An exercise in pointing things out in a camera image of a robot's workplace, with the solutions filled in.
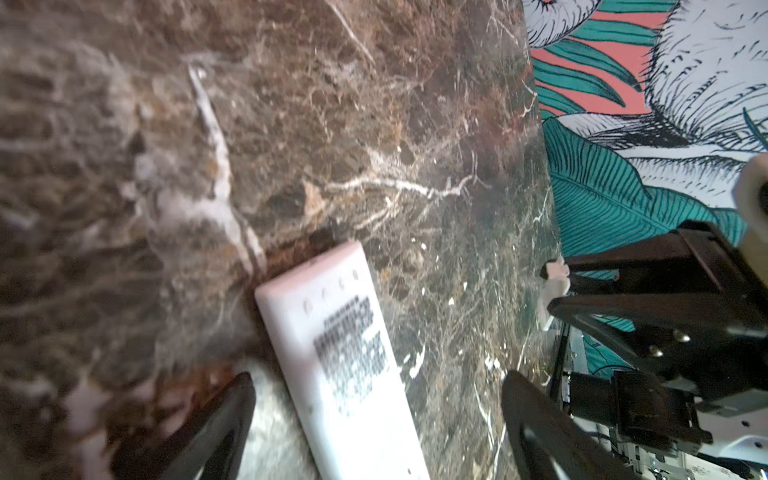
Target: white device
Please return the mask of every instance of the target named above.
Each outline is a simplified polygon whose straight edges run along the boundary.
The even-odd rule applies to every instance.
[[[256,302],[323,479],[429,479],[362,245],[259,286]]]

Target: screw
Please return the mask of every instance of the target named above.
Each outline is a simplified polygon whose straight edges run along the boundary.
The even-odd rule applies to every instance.
[[[674,337],[675,340],[677,340],[680,343],[690,342],[690,337],[688,336],[688,334],[685,332],[681,332],[678,329],[672,330],[672,336]]]

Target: marble surface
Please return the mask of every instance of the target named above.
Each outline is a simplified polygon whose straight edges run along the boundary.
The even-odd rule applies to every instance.
[[[0,477],[73,475],[57,406],[83,375],[233,359],[258,398],[240,477],[317,478],[251,296],[357,239],[432,478],[515,478],[499,389],[547,380],[558,252],[518,0],[0,13]]]

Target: teal leaf illustration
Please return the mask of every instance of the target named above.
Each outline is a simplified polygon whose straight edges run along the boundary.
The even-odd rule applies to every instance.
[[[565,58],[581,65],[587,65],[588,67],[599,68],[615,76],[625,84],[630,85],[636,91],[641,91],[640,82],[637,81],[629,70],[602,51],[580,41],[563,38],[559,42],[545,47],[545,50],[560,58]]]
[[[577,114],[585,111],[582,106],[554,90],[542,87],[541,85],[536,85],[536,90],[538,91],[538,100],[543,105],[557,108],[559,111],[566,114]]]
[[[645,28],[634,23],[615,22],[613,20],[585,21],[571,37],[580,40],[616,41],[629,45],[652,47],[656,43],[658,30]]]
[[[609,84],[594,75],[552,65],[535,58],[532,58],[531,62],[533,63],[534,78],[542,83],[552,85],[553,87],[598,95],[622,107],[626,106],[619,94]]]
[[[765,136],[760,133],[760,130],[757,128],[757,125],[755,124],[755,121],[752,120],[752,117],[750,117],[750,114],[746,112],[746,108],[743,110],[744,113],[744,121],[746,122],[747,127],[749,127],[750,131],[752,132],[752,135],[757,138],[757,140],[760,141],[761,144],[763,144],[763,147],[768,150],[768,141],[766,140]]]
[[[665,13],[670,11],[678,0],[603,0],[598,7],[600,12],[610,13]]]
[[[565,256],[597,253],[666,233],[684,220],[714,222],[738,243],[744,220],[674,190],[645,187],[623,157],[563,127],[544,123],[554,210]]]

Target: illustrated wall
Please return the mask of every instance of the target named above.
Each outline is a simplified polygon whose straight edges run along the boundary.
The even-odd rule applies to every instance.
[[[768,150],[768,2],[524,5],[563,254],[686,219],[713,221],[738,243],[746,224],[731,189]],[[621,362],[606,350],[588,349],[591,371]]]

